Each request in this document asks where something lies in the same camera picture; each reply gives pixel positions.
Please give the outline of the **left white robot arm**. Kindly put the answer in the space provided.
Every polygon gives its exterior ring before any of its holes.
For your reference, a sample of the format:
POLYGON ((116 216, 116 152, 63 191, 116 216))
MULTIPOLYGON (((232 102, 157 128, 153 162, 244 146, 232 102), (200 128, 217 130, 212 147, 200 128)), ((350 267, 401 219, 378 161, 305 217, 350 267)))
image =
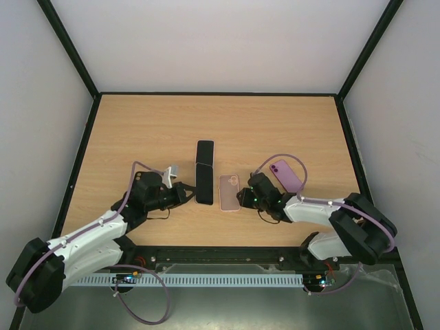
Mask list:
POLYGON ((153 171, 132 174, 121 200, 95 221, 49 241, 35 238, 18 256, 5 282, 19 307, 36 314, 51 306, 70 285, 102 268, 127 261, 133 242, 127 234, 155 210, 171 210, 195 196, 182 182, 166 185, 153 171))

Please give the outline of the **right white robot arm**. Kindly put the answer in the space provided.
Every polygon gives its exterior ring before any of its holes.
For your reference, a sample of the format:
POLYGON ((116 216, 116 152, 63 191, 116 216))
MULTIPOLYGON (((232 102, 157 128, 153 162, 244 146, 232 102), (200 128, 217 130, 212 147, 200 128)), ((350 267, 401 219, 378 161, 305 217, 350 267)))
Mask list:
POLYGON ((307 269, 345 256, 374 265, 381 255, 395 248, 397 228, 360 193, 352 192, 344 199, 281 193, 263 173, 251 175, 247 183, 248 187, 236 194, 240 206, 265 212, 276 223, 312 223, 331 229, 310 234, 304 241, 300 262, 307 269))

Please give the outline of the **black phone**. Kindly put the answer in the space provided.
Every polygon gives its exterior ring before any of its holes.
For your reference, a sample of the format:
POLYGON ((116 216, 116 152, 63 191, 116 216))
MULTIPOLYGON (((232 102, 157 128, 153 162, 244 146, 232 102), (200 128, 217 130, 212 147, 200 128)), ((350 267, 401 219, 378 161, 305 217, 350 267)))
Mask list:
POLYGON ((198 204, 212 205, 214 203, 213 168, 202 163, 196 164, 195 200, 198 204))
POLYGON ((195 162, 213 166, 215 143, 212 140, 199 140, 197 142, 197 152, 195 162))

